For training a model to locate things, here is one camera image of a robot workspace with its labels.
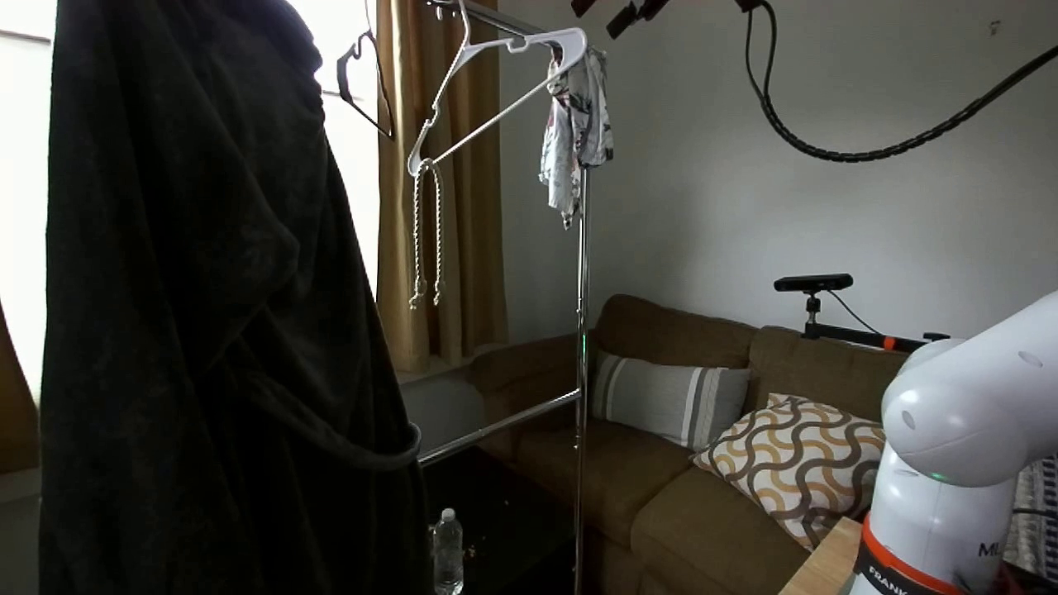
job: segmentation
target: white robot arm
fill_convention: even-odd
[[[1058,292],[967,339],[919,346],[881,425],[854,590],[993,590],[1015,476],[1058,452]]]

